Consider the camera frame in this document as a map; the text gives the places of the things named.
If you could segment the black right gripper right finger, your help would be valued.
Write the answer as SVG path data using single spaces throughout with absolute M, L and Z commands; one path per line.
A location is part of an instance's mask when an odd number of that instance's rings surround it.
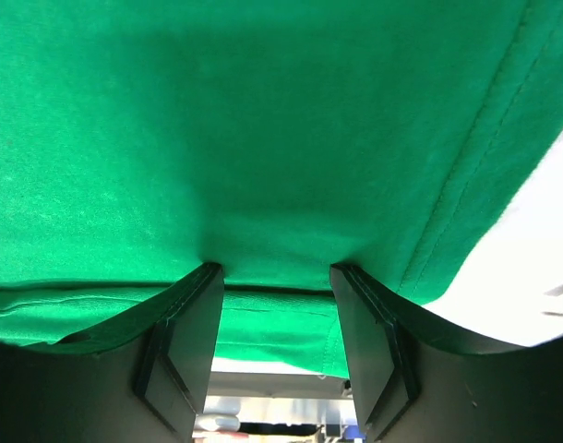
M 359 428 L 370 442 L 563 442 L 563 336 L 521 347 L 334 264 Z

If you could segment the green t shirt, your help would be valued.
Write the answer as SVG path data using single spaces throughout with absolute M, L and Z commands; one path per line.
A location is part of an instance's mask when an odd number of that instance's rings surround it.
M 0 341 L 208 261 L 231 368 L 345 377 L 339 262 L 563 335 L 563 1 L 0 1 Z

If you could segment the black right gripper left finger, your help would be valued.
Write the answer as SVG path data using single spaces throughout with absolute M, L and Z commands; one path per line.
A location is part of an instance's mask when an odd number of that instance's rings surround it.
M 222 314 L 205 263 L 150 299 L 54 344 L 0 341 L 0 442 L 188 442 Z

